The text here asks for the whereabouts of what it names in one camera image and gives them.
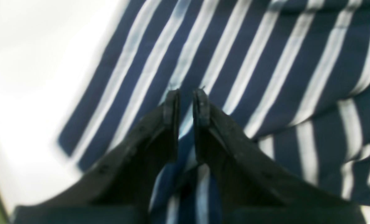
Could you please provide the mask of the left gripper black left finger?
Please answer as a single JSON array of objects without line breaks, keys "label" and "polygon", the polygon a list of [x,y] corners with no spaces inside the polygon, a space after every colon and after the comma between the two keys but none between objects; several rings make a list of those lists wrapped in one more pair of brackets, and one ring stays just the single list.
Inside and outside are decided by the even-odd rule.
[{"label": "left gripper black left finger", "polygon": [[180,92],[145,115],[124,140],[74,185],[34,206],[18,206],[12,224],[147,224],[154,183],[178,154]]}]

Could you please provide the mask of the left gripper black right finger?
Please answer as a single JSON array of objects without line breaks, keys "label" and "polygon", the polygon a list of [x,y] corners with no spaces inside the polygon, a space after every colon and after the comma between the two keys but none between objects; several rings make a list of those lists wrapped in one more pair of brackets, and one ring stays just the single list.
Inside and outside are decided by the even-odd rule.
[{"label": "left gripper black right finger", "polygon": [[240,126],[193,92],[196,159],[219,188],[225,224],[364,224],[360,207],[290,174]]}]

